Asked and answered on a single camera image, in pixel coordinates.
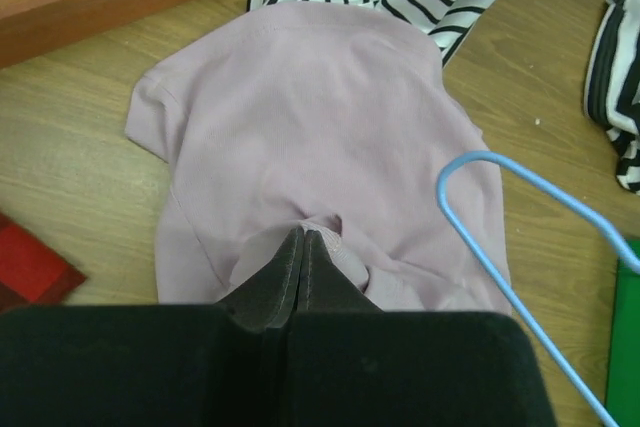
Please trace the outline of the mauve tank top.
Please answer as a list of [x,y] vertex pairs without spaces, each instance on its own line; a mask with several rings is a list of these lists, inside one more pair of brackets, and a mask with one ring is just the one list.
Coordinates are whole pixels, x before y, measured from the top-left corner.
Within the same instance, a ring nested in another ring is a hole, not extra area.
[[437,206],[441,169],[485,142],[409,24],[325,3],[249,12],[147,71],[126,134],[171,175],[163,303],[222,299],[299,226],[381,309],[511,310]]

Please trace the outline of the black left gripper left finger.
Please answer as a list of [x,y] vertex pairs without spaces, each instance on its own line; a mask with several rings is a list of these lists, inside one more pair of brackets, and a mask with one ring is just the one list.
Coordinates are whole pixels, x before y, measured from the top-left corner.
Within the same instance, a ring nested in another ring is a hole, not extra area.
[[34,306],[1,317],[5,426],[214,426],[262,338],[222,304]]

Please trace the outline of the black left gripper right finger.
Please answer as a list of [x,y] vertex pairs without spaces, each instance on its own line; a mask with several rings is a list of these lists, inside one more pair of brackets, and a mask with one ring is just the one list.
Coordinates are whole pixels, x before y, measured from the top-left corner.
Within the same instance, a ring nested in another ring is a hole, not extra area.
[[291,426],[552,426],[531,343],[494,312],[383,312],[305,237],[287,335]]

